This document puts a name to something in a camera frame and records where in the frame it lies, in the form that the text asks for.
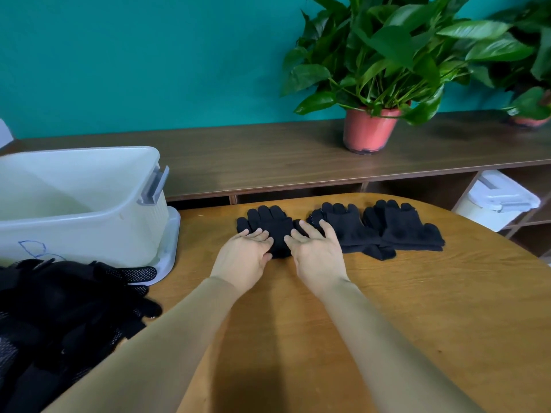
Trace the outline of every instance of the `blue drawing on basket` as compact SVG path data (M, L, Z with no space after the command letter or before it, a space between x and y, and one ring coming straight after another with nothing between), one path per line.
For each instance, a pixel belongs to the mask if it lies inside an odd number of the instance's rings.
M46 245L42 242L19 241L18 243L24 249L24 251L27 252L27 254L31 255L35 259L40 259L43 256L50 256L56 259L60 259L62 261L66 261L66 259L61 255L49 253L48 249L46 248Z

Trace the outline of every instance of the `beige sleeve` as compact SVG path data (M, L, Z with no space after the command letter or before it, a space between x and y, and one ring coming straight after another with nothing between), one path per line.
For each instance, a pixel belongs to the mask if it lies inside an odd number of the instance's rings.
M175 412L238 297L235 287L226 281L204 280L44 411Z
M353 283L340 282L321 300L380 413L483 412L384 319Z

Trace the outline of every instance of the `hand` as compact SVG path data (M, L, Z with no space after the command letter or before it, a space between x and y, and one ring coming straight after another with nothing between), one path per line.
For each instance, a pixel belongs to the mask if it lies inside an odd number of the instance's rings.
M232 284L242 296L260 279L266 263L272 259L268 253L274 239L266 230L258 228L249 234L245 229L224 244L210 276Z
M300 221L300 227L309 238L296 229L291 230L291 236L286 235L284 238L295 259L297 275L318 298L340 281L350 281L335 230L324 220L320 221L320 226L325 238L303 220Z

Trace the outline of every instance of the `flower pot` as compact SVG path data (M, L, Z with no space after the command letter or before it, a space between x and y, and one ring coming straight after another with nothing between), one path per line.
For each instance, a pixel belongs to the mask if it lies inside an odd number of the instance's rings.
M397 108L381 111L381 116L398 117L400 114ZM397 120L371 117L360 110L347 110L344 119L344 145L360 155L380 151L389 140Z
M512 116L509 119L509 121L512 124L526 127L526 128L534 128L534 129L540 127L543 124L546 124L549 120L551 120L551 117L543 120L534 120L534 119L529 119L527 117Z

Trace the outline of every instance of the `white object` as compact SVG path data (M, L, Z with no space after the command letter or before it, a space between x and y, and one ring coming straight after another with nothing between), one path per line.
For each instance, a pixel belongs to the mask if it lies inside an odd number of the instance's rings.
M482 172L455 213L499 232L521 213L536 209L540 199L498 170Z
M169 206L169 221L162 235L161 243L155 259L147 265L155 268L157 274L150 281L132 283L131 285L152 285L158 283L169 275L176 261L176 248L178 246L178 234L180 232L180 213L174 207Z
M0 157L0 263L150 263L169 218L159 156L134 146Z
M0 119L0 147L3 147L13 141L13 136L4 120Z

